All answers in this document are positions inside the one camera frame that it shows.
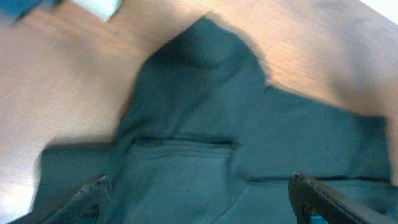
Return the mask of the black t-shirt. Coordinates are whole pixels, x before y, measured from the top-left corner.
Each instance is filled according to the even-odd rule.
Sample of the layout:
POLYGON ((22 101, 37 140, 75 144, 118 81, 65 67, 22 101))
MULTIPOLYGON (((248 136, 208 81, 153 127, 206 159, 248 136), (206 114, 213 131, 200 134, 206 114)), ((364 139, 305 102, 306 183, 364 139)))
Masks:
POLYGON ((152 54, 111 143, 49 144, 32 211, 40 223, 107 175, 104 223, 295 223, 302 171, 397 218, 386 120, 266 84, 253 51, 202 17, 152 54))

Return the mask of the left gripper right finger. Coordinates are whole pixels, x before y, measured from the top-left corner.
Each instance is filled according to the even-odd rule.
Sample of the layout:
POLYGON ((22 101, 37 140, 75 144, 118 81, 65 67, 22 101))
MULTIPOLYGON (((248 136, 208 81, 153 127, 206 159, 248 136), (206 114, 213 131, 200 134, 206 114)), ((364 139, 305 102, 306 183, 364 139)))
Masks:
POLYGON ((305 173, 289 180, 289 200, 297 224, 396 224, 397 221, 347 198, 305 173))

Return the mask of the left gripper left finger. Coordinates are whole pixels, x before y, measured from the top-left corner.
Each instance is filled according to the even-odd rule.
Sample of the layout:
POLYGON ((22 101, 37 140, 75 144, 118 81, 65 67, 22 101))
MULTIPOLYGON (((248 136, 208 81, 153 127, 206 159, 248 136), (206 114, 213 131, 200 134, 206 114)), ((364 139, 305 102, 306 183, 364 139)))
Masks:
POLYGON ((110 206, 111 182, 107 175, 95 177, 40 221, 56 223, 104 223, 110 206))

